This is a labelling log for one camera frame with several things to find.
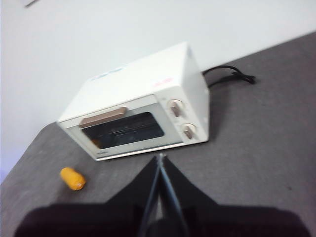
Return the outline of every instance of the gray table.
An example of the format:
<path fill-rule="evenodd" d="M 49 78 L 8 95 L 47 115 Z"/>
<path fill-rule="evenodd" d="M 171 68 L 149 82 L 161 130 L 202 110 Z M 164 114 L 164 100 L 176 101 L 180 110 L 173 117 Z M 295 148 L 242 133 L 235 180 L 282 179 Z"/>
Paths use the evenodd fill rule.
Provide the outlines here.
<path fill-rule="evenodd" d="M 291 210 L 316 236 L 316 33 L 229 64 L 258 83 L 212 88 L 210 140 L 164 152 L 218 203 Z M 1 185 L 1 236 L 39 206 L 105 202 L 153 155 L 96 162 L 55 123 L 46 126 Z M 65 186 L 65 166 L 86 177 L 84 189 Z"/>

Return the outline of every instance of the oven door handle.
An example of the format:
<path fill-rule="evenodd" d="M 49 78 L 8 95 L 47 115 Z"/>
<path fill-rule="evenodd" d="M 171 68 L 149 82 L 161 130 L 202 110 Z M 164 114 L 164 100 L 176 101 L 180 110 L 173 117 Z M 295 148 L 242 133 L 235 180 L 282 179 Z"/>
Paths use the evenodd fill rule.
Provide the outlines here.
<path fill-rule="evenodd" d="M 120 119 L 125 115 L 126 111 L 127 107 L 120 107 L 116 110 L 109 111 L 100 115 L 84 118 L 83 120 L 81 120 L 79 127 L 86 128 L 90 126 L 99 125 L 105 122 L 109 122 L 115 119 Z"/>

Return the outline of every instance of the black object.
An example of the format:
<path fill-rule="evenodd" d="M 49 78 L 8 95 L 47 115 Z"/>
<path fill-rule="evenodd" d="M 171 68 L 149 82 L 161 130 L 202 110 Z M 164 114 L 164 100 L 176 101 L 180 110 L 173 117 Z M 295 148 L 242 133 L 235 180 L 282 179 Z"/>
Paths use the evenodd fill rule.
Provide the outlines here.
<path fill-rule="evenodd" d="M 162 219 L 155 220 L 158 197 Z M 55 204 L 27 214 L 16 237 L 309 237 L 299 217 L 270 207 L 218 205 L 169 159 L 154 157 L 104 204 Z"/>
<path fill-rule="evenodd" d="M 220 78 L 217 81 L 212 82 L 211 84 L 207 85 L 209 88 L 211 88 L 212 86 L 214 86 L 216 84 L 228 82 L 228 81 L 232 81 L 232 80 L 244 80 L 245 82 L 250 83 L 250 84 L 256 83 L 255 76 L 246 75 L 246 74 L 242 73 L 241 70 L 239 70 L 238 68 L 233 67 L 233 66 L 228 66 L 228 65 L 221 65 L 221 66 L 207 69 L 206 71 L 202 72 L 202 74 L 203 74 L 203 76 L 205 76 L 209 72 L 216 70 L 216 69 L 221 69 L 221 68 L 233 69 L 233 70 L 235 70 L 235 72 L 232 72 L 232 75 L 230 75 L 230 76 Z"/>

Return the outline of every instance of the power cord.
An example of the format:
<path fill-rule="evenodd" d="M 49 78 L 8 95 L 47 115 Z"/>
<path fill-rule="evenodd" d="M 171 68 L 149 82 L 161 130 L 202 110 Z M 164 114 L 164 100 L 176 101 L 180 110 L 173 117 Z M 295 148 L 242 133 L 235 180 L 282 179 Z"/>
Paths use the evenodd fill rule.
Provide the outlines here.
<path fill-rule="evenodd" d="M 220 69 L 220 68 L 233 69 L 233 70 L 235 70 L 235 72 L 232 72 L 233 75 L 220 78 L 219 80 L 209 84 L 208 85 L 209 88 L 214 86 L 214 85 L 216 85 L 216 84 L 223 83 L 223 82 L 228 82 L 228 81 L 232 81 L 232 80 L 244 80 L 244 81 L 246 81 L 246 82 L 248 82 L 250 84 L 255 84 L 256 83 L 256 81 L 255 81 L 256 77 L 255 76 L 246 75 L 246 74 L 242 73 L 238 68 L 233 67 L 233 66 L 228 66 L 228 65 L 222 65 L 222 66 L 217 66 L 217 67 L 208 69 L 208 70 L 202 72 L 202 74 L 203 74 L 203 76 L 205 76 L 209 72 L 211 72 L 213 70 L 216 70 L 216 69 Z"/>

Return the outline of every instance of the toaster oven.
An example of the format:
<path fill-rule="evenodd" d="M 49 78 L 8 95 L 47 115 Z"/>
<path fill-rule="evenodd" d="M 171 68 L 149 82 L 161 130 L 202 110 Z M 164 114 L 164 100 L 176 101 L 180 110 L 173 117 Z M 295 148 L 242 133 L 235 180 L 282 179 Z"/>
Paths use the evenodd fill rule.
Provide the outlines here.
<path fill-rule="evenodd" d="M 181 43 L 87 80 L 57 123 L 95 160 L 200 143 L 209 89 Z"/>

